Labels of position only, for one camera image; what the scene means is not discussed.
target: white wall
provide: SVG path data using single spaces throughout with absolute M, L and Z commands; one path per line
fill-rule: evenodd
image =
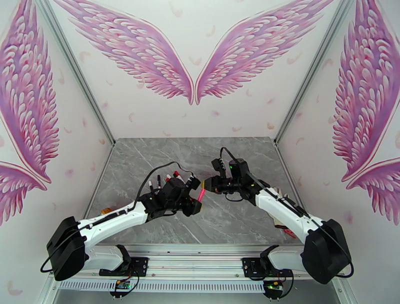
M 400 37 L 400 3 L 397 0 L 376 0 L 376 3 L 389 29 Z M 400 227 L 379 210 L 374 212 L 366 190 L 359 186 L 346 189 L 349 181 L 341 182 L 347 172 L 346 162 L 334 154 L 335 90 L 339 84 L 344 36 L 348 33 L 349 22 L 355 20 L 355 11 L 354 5 L 300 105 L 297 114 L 301 115 L 292 121 L 280 148 L 308 211 L 323 219 L 333 218 L 342 225 L 355 267 L 349 282 L 358 303 L 398 303 Z M 400 52 L 398 40 L 395 48 Z M 398 69 L 389 77 L 390 82 L 399 78 L 395 73 Z M 391 102 L 388 96 L 390 94 L 386 95 L 387 103 Z M 399 98 L 397 93 L 392 97 L 393 102 Z M 369 166 L 400 156 L 399 128 L 400 110 L 397 110 Z M 399 192 L 396 185 L 394 188 L 397 200 L 393 206 L 398 207 Z
M 19 1 L 12 0 L 1 5 L 1 43 L 10 29 L 18 4 Z M 46 164 L 46 173 L 51 180 L 51 183 L 43 181 L 47 190 L 34 188 L 28 191 L 21 213 L 17 211 L 8 221 L 3 214 L 0 302 L 7 304 L 36 303 L 47 278 L 47 274 L 39 271 L 47 257 L 46 244 L 62 219 L 82 216 L 111 148 L 39 12 L 37 19 L 48 41 L 51 58 L 59 147 L 58 156 Z M 8 102 L 4 99 L 4 81 L 0 75 L 0 102 L 3 105 Z M 1 122 L 0 161 L 27 169 Z M 0 194 L 0 201 L 5 195 Z
M 49 0 L 59 23 L 116 138 L 137 137 L 274 137 L 339 3 L 328 0 L 315 29 L 271 67 L 234 93 L 205 96 L 199 105 L 175 96 L 166 99 L 117 68 L 89 40 L 77 32 L 71 15 Z M 290 3 L 290 0 L 96 0 L 115 12 L 131 14 L 160 29 L 171 42 L 193 82 L 209 56 L 236 23 Z M 313 3 L 326 3 L 313 0 Z

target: vent grille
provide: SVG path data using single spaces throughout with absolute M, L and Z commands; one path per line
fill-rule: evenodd
M 62 281 L 59 289 L 110 292 L 114 291 L 115 280 L 112 279 L 74 279 Z M 258 294 L 264 292 L 263 282 L 257 281 L 140 281 L 135 292 L 141 293 L 230 293 Z

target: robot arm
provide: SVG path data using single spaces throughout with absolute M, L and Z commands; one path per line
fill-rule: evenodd
M 333 219 L 323 221 L 308 214 L 290 198 L 280 196 L 269 184 L 254 177 L 244 159 L 227 152 L 232 157 L 229 162 L 232 177 L 226 177 L 220 155 L 211 162 L 220 174 L 206 179 L 202 187 L 216 194 L 239 193 L 244 200 L 277 218 L 303 244 L 300 248 L 274 245 L 262 252 L 260 258 L 266 276 L 274 270 L 298 270 L 308 272 L 316 281 L 327 284 L 345 266 L 352 266 L 339 223 Z
M 199 185 L 194 176 L 186 183 L 172 177 L 162 189 L 146 193 L 137 202 L 113 212 L 81 221 L 73 216 L 64 219 L 47 244 L 55 280 L 62 281 L 89 269 L 100 269 L 101 276 L 126 275 L 132 263 L 125 247 L 104 249 L 96 244 L 129 227 L 163 217 L 167 211 L 182 211 L 187 217 L 199 213 L 201 202 L 190 197 L 190 191 Z

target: gray marble surface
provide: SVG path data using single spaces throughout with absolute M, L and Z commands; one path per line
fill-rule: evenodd
M 283 193 L 293 196 L 288 179 L 269 138 L 122 138 L 116 143 L 110 163 L 89 211 L 96 217 L 101 210 L 117 209 L 132 202 L 143 179 L 151 169 L 172 160 L 178 161 L 196 177 L 204 179 L 217 174 L 211 161 L 219 157 L 220 148 L 245 159 L 251 172 Z M 223 155 L 225 165 L 230 157 Z M 162 177 L 172 175 L 176 165 L 159 171 Z M 184 179 L 188 174 L 181 172 Z M 156 184 L 157 173 L 152 177 Z M 192 191 L 197 197 L 200 188 Z M 106 239 L 104 244 L 297 244 L 299 241 L 276 229 L 272 218 L 247 201 L 229 202 L 224 196 L 207 193 L 201 212 L 186 217 L 158 218 L 141 226 L 126 229 Z

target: wing mural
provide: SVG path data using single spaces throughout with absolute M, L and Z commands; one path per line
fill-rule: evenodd
M 333 143 L 344 182 L 371 162 L 400 101 L 400 54 L 375 0 L 357 0 L 340 63 Z
M 195 85 L 196 103 L 222 98 L 249 82 L 297 45 L 333 0 L 295 0 L 232 26 L 219 41 Z
M 86 0 L 54 0 L 77 31 L 146 88 L 193 103 L 193 81 L 168 38 L 151 23 Z
M 0 118 L 27 169 L 0 164 L 0 225 L 22 210 L 27 191 L 51 183 L 46 164 L 57 156 L 56 93 L 47 42 L 32 0 L 21 0 L 0 49 Z
M 363 170 L 347 189 L 359 186 L 368 191 L 374 212 L 400 223 L 400 157 L 378 162 Z
M 87 0 L 54 0 L 72 15 L 77 31 L 118 68 L 166 98 L 182 95 L 191 105 L 233 93 L 297 45 L 333 0 L 294 0 L 235 24 L 193 80 L 160 29 Z
M 357 0 L 341 55 L 333 144 L 347 162 L 346 189 L 368 191 L 378 209 L 400 223 L 400 157 L 370 165 L 399 106 L 400 54 L 396 36 L 375 0 Z

